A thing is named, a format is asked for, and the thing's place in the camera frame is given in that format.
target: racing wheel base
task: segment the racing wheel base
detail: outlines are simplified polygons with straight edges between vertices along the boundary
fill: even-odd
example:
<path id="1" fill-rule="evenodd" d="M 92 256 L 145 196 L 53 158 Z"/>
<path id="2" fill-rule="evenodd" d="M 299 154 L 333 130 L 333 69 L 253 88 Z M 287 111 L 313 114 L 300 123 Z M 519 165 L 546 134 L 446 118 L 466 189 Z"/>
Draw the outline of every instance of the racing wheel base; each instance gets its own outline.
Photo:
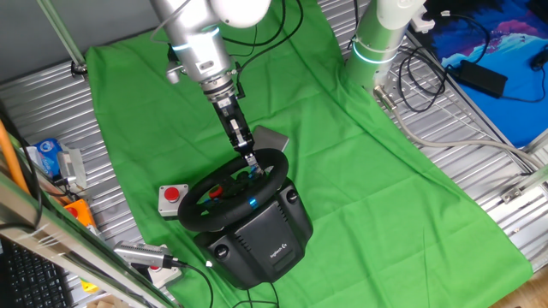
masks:
<path id="1" fill-rule="evenodd" d="M 194 243 L 220 276 L 247 290 L 278 280 L 299 263 L 312 233 L 312 222 L 287 178 L 251 215 L 221 231 L 200 233 Z"/>

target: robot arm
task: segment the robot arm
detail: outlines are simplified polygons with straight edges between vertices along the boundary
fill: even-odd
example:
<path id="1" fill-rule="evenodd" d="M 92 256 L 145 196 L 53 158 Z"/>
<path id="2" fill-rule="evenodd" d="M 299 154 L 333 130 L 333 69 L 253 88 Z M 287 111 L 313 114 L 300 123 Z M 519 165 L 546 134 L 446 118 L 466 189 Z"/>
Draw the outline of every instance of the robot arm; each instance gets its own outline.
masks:
<path id="1" fill-rule="evenodd" d="M 151 0 L 171 44 L 172 54 L 181 63 L 170 62 L 167 75 L 178 81 L 179 71 L 200 83 L 213 103 L 230 143 L 247 163 L 261 169 L 253 152 L 254 140 L 235 97 L 229 71 L 229 53 L 217 24 L 251 27 L 266 14 L 271 0 Z"/>

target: silver cylinder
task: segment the silver cylinder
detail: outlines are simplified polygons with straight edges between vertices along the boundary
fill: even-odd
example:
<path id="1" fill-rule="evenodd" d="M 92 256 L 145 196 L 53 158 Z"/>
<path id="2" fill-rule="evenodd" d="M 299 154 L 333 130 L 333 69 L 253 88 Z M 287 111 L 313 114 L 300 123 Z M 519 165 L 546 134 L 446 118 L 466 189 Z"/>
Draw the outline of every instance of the silver cylinder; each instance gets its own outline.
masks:
<path id="1" fill-rule="evenodd" d="M 161 21 L 166 20 L 186 0 L 151 0 Z M 224 47 L 209 1 L 190 0 L 186 7 L 164 26 L 173 51 L 188 77 L 204 82 L 230 68 L 230 56 Z"/>
<path id="2" fill-rule="evenodd" d="M 398 29 L 383 27 L 378 20 L 377 0 L 372 0 L 356 30 L 346 63 L 349 76 L 371 94 L 375 86 L 385 84 L 406 29 L 407 25 Z"/>

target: logitech logo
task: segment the logitech logo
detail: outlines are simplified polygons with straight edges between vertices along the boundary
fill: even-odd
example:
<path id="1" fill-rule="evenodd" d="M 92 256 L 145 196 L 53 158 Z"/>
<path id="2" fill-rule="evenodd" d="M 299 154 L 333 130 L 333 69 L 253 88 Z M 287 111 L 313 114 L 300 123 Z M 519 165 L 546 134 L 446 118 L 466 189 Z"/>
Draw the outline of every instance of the logitech logo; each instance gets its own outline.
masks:
<path id="1" fill-rule="evenodd" d="M 274 253 L 271 254 L 271 258 L 275 258 L 277 254 L 280 253 L 280 251 L 285 249 L 285 247 L 287 247 L 287 244 L 282 244 L 280 248 L 278 248 Z"/>

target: black power adapter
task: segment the black power adapter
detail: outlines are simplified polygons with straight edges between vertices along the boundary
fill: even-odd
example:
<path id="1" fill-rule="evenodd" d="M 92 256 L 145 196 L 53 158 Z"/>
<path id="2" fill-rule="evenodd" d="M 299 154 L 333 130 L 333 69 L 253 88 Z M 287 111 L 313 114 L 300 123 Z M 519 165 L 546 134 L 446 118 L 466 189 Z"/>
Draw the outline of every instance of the black power adapter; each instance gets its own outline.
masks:
<path id="1" fill-rule="evenodd" d="M 463 85 L 494 98 L 503 96 L 508 81 L 508 77 L 467 60 L 461 61 L 460 72 L 455 77 Z"/>

